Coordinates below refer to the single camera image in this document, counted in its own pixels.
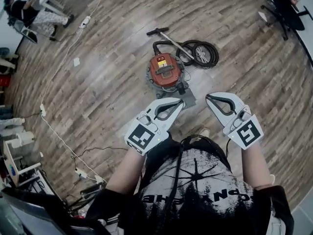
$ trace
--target black cable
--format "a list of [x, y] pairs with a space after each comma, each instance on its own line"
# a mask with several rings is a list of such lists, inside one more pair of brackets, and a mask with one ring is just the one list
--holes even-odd
[[211, 141], [209, 138], [207, 137], [204, 137], [204, 136], [201, 136], [201, 135], [190, 135], [186, 138], [184, 138], [181, 142], [180, 142], [180, 146], [179, 146], [179, 156], [178, 156], [178, 159], [177, 159], [177, 165], [176, 165], [176, 172], [175, 172], [175, 180], [174, 180], [174, 185], [173, 185], [173, 188], [171, 190], [171, 193], [168, 197], [168, 199], [166, 200], [165, 202], [165, 206], [162, 210], [162, 214], [161, 214], [161, 217], [160, 217], [160, 221], [157, 225], [157, 228], [156, 228], [156, 232], [155, 234], [158, 235], [158, 234], [161, 234], [162, 230], [163, 230], [163, 226], [164, 226], [164, 223], [165, 223], [165, 219], [166, 219], [166, 215], [167, 215], [167, 212], [168, 210], [170, 209], [170, 206], [172, 205], [172, 202], [174, 200], [174, 197], [176, 195], [176, 191], [177, 191], [177, 186], [178, 186], [178, 180], [179, 180], [179, 170], [180, 170], [180, 164], [181, 164], [181, 159], [182, 159], [182, 154], [184, 152], [184, 149], [185, 148], [188, 148], [187, 146], [189, 145], [191, 139], [194, 139], [194, 138], [200, 138], [200, 139], [204, 139], [206, 140], [213, 149], [214, 146], [212, 145]]
[[41, 190], [45, 188], [45, 185], [43, 184], [42, 181], [40, 181], [40, 180], [37, 181], [37, 184], [39, 185], [39, 187], [40, 187]]
[[79, 179], [74, 183], [72, 189], [70, 189], [68, 192], [72, 191], [76, 187], [76, 185], [81, 181], [81, 179], [82, 177], [81, 175], [79, 175]]
[[47, 177], [47, 173], [44, 170], [41, 170], [45, 177]]
[[86, 200], [85, 203], [83, 203], [81, 206], [75, 208], [75, 209], [72, 209], [70, 210], [69, 212], [75, 212], [75, 211], [78, 211], [79, 209], [81, 209], [82, 207], [86, 206], [87, 204], [89, 204], [93, 199], [95, 198], [95, 195], [93, 197], [91, 197], [90, 199]]
[[226, 158], [228, 158], [228, 144], [229, 144], [230, 141], [231, 141], [231, 139], [229, 139], [227, 141], [227, 145], [226, 145]]
[[41, 114], [41, 112], [39, 112], [39, 113], [34, 113], [34, 114], [32, 114], [32, 115], [29, 115], [29, 116], [26, 116], [26, 117], [20, 117], [20, 118], [30, 118], [30, 117], [32, 117], [32, 116], [35, 116], [35, 115], [39, 115], [39, 114]]
[[71, 203], [71, 204], [67, 207], [67, 209], [73, 207], [74, 205], [76, 205], [76, 204], [77, 204], [79, 201], [81, 201], [82, 199], [83, 199], [83, 197], [80, 197], [79, 199], [75, 200], [73, 203]]
[[112, 150], [125, 150], [125, 151], [128, 151], [128, 149], [126, 148], [119, 148], [119, 147], [111, 147], [111, 146], [107, 146], [105, 148], [99, 148], [99, 147], [94, 147], [94, 148], [91, 148], [91, 149], [85, 149], [83, 151], [83, 153], [81, 155], [78, 155], [77, 157], [74, 157], [74, 156], [71, 156], [70, 158], [74, 160], [74, 164], [75, 164], [75, 169], [77, 169], [77, 164], [76, 164], [76, 159], [77, 158], [80, 158], [81, 156], [83, 156], [83, 154], [86, 152], [86, 151], [92, 151], [92, 150], [95, 150], [95, 149], [98, 149], [98, 150], [106, 150], [106, 149], [112, 149]]

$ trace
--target vacuum wand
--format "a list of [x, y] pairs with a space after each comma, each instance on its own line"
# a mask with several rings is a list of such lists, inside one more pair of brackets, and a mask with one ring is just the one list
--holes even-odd
[[168, 41], [170, 41], [173, 45], [175, 45], [177, 48], [179, 48], [182, 52], [184, 52], [190, 59], [194, 60], [194, 56], [191, 55], [188, 51], [186, 51], [183, 47], [181, 47], [177, 42], [175, 42], [172, 38], [170, 38], [169, 36], [167, 36], [165, 33], [163, 33], [164, 31], [169, 30], [169, 28], [156, 28], [155, 30], [149, 31], [147, 33], [147, 36], [151, 36], [153, 34], [160, 34], [162, 37], [166, 38]]

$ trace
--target white cable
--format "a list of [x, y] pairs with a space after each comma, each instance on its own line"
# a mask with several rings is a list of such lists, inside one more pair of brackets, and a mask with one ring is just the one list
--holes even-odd
[[196, 55], [199, 56], [199, 58], [201, 59], [201, 62], [203, 62], [204, 64], [208, 63], [208, 60], [205, 57], [205, 53], [202, 51], [200, 46], [196, 48]]
[[175, 88], [173, 91], [169, 91], [169, 90], [165, 89], [164, 87], [162, 87], [162, 89], [163, 89], [165, 92], [167, 92], [167, 93], [173, 93], [173, 92], [177, 91], [177, 88]]
[[50, 84], [51, 84], [51, 81], [52, 81], [52, 79], [55, 77], [55, 75], [58, 73], [58, 71], [60, 70], [61, 65], [63, 64], [63, 62], [65, 61], [65, 59], [66, 59], [66, 57], [67, 57], [67, 55], [68, 55], [68, 53], [69, 53], [69, 50], [74, 46], [74, 44], [77, 43], [77, 41], [79, 40], [79, 38], [80, 38], [80, 36], [82, 35], [82, 33], [83, 33], [83, 31], [81, 31], [81, 33], [79, 34], [79, 36], [78, 36], [78, 38], [76, 39], [76, 41], [68, 48], [66, 55], [64, 56], [63, 60], [62, 60], [61, 63], [59, 64], [59, 66], [58, 66], [57, 70], [55, 71], [54, 75], [51, 77], [51, 79], [50, 79], [50, 81], [49, 81], [49, 83], [48, 83], [48, 86], [47, 86], [47, 88], [46, 88], [46, 90], [45, 90], [44, 96], [43, 96], [43, 98], [42, 98], [40, 104], [43, 103], [44, 98], [45, 98], [45, 95], [46, 95], [46, 93], [47, 93], [47, 91], [48, 91], [48, 88], [49, 88], [49, 86], [50, 86]]
[[190, 77], [188, 80], [185, 80], [185, 82], [188, 82], [188, 81], [190, 81], [190, 80], [191, 80], [191, 75], [190, 75], [190, 73], [189, 73], [188, 71], [186, 71], [186, 70], [185, 70], [185, 72], [187, 72], [187, 73], [188, 73], [188, 75], [189, 75], [189, 77]]
[[91, 15], [96, 11], [96, 9], [98, 8], [98, 6], [99, 6], [99, 4], [100, 4], [101, 1], [102, 1], [102, 0], [99, 1], [99, 3], [97, 4], [97, 6], [96, 6], [95, 9], [93, 10], [93, 12], [89, 15], [90, 17], [91, 17]]
[[[98, 2], [97, 6], [96, 6], [95, 9], [93, 10], [93, 12], [90, 14], [90, 17], [91, 17], [92, 14], [96, 11], [96, 9], [98, 8], [100, 2], [101, 2], [101, 0]], [[56, 75], [56, 74], [58, 73], [58, 71], [60, 70], [61, 65], [63, 64], [63, 62], [65, 61], [65, 59], [66, 59], [66, 57], [67, 57], [67, 55], [68, 55], [68, 53], [69, 53], [69, 50], [74, 46], [74, 44], [77, 43], [77, 41], [78, 41], [79, 38], [81, 37], [82, 33], [83, 33], [83, 30], [82, 30], [81, 33], [79, 34], [79, 36], [78, 36], [78, 38], [76, 39], [76, 41], [68, 48], [65, 57], [63, 58], [63, 60], [62, 60], [61, 63], [59, 64], [59, 66], [58, 66], [57, 70], [55, 71], [54, 75], [53, 75], [53, 76], [51, 77], [51, 79], [49, 80], [48, 86], [47, 86], [47, 88], [45, 89], [44, 96], [43, 96], [43, 98], [42, 98], [42, 100], [41, 100], [41, 104], [43, 104], [45, 95], [46, 95], [46, 93], [47, 93], [47, 91], [48, 91], [48, 88], [49, 88], [49, 86], [50, 86], [50, 84], [51, 84], [52, 79], [55, 77], [55, 75]], [[50, 127], [50, 129], [57, 135], [57, 137], [64, 143], [64, 145], [65, 145], [81, 162], [83, 162], [83, 163], [85, 164], [85, 166], [86, 166], [88, 169], [90, 169], [95, 175], [97, 175], [98, 177], [100, 177], [100, 176], [99, 176], [93, 169], [91, 169], [79, 156], [76, 155], [76, 153], [65, 143], [65, 141], [64, 141], [64, 140], [59, 136], [59, 134], [52, 128], [52, 126], [44, 119], [44, 117], [41, 116], [41, 118], [43, 119], [43, 121], [46, 122], [46, 124]], [[88, 175], [87, 175], [87, 178], [89, 178], [89, 179], [91, 179], [91, 180], [94, 180], [94, 181], [97, 181], [96, 179], [91, 178], [91, 177], [89, 177]]]
[[44, 119], [43, 116], [41, 116], [41, 118], [43, 119], [43, 121], [45, 121], [47, 123], [47, 125], [50, 127], [50, 129], [58, 136], [58, 138], [63, 142], [63, 144], [81, 161], [85, 164], [85, 166], [87, 166], [88, 169], [90, 169], [91, 171], [93, 171], [93, 173], [95, 175], [97, 175], [98, 177], [100, 177], [93, 169], [91, 169], [79, 156], [76, 155], [76, 153], [65, 143], [65, 141], [59, 136], [59, 134], [51, 127], [51, 125], [47, 122], [47, 120]]
[[94, 181], [97, 181], [96, 179], [94, 178], [91, 178], [90, 176], [87, 175], [87, 178], [91, 179], [91, 180], [94, 180]]

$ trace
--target vacuum hose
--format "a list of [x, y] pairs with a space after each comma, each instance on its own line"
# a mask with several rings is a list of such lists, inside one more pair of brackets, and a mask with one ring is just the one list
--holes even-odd
[[[208, 42], [201, 42], [199, 40], [189, 40], [178, 44], [184, 49], [188, 50], [195, 57], [194, 60], [191, 60], [190, 58], [186, 57], [189, 59], [189, 61], [187, 62], [182, 60], [185, 66], [189, 66], [195, 63], [201, 67], [209, 69], [211, 67], [216, 66], [216, 64], [219, 61], [219, 53], [217, 49]], [[173, 45], [173, 44], [170, 41], [154, 42], [152, 46], [155, 55], [161, 54], [161, 51], [157, 47], [158, 45]], [[209, 52], [210, 54], [209, 60], [207, 60], [205, 52], [203, 52], [203, 48], [206, 49], [207, 52]], [[176, 56], [180, 58], [182, 55], [184, 55], [184, 53], [180, 49], [177, 49]]]

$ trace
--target paper scrap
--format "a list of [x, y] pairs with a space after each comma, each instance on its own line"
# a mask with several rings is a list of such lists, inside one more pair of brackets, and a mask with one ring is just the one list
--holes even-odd
[[259, 11], [259, 15], [261, 16], [261, 18], [265, 21], [268, 22], [268, 19], [266, 18], [265, 14], [263, 12]]
[[80, 62], [79, 62], [79, 57], [74, 58], [74, 66], [79, 66]]

